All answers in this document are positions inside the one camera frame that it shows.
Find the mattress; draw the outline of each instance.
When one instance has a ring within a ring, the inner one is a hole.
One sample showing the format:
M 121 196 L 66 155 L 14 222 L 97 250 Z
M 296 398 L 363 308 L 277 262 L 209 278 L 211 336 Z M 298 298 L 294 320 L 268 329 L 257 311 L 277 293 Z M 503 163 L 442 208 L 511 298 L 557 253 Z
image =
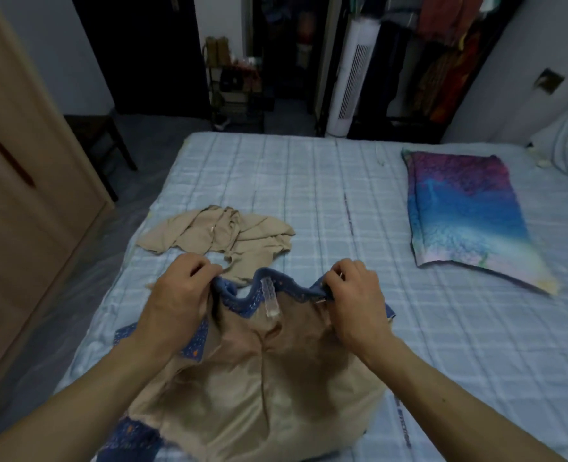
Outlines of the mattress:
M 402 148 L 497 155 L 531 237 L 562 284 L 549 297 L 508 278 L 450 263 L 418 268 L 410 248 Z M 379 141 L 196 133 L 130 241 L 123 266 L 58 388 L 97 363 L 116 329 L 135 322 L 156 281 L 180 253 L 135 246 L 167 217 L 218 204 L 281 218 L 296 236 L 272 267 L 309 286 L 335 261 L 377 271 L 394 331 L 424 360 L 568 458 L 568 177 L 541 169 L 511 145 L 404 145 Z M 222 261 L 221 255 L 209 255 Z M 386 392 L 367 433 L 325 460 L 442 460 L 421 428 Z M 166 446 L 157 460 L 190 460 Z

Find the wooden wardrobe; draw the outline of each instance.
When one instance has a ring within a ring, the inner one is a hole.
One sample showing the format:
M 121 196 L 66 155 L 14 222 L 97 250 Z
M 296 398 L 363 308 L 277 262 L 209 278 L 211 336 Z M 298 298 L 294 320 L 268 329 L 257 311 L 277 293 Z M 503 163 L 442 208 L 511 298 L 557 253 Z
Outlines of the wooden wardrobe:
M 0 379 L 112 208 L 0 13 Z

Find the white tower fan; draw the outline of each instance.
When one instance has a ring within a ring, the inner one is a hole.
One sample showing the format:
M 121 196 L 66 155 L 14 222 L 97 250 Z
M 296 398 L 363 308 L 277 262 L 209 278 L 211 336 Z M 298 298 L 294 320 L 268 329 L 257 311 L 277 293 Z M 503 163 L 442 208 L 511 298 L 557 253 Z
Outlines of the white tower fan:
M 348 135 L 379 31 L 380 20 L 377 19 L 361 16 L 350 22 L 326 125 L 330 136 L 345 138 Z

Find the floor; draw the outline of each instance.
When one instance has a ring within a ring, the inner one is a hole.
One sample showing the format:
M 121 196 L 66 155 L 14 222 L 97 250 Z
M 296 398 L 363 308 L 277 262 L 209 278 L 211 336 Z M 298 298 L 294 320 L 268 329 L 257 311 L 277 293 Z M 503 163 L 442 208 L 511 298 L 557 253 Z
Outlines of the floor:
M 11 367 L 0 389 L 0 432 L 51 395 L 88 329 L 100 301 L 119 271 L 126 245 L 156 199 L 179 148 L 189 134 L 210 131 L 197 119 L 119 115 L 115 117 L 126 146 L 139 167 L 133 172 L 118 152 L 105 173 L 119 196 L 116 216 L 82 256 L 51 312 Z M 265 133 L 314 136 L 315 120 L 297 100 L 276 100 L 265 114 Z M 227 131 L 245 131 L 231 127 Z

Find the doorway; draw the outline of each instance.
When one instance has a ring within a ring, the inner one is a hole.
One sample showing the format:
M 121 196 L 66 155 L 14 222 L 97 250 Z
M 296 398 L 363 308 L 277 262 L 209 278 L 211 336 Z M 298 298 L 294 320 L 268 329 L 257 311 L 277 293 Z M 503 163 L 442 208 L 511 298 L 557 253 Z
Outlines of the doorway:
M 72 0 L 119 113 L 208 118 L 194 0 Z

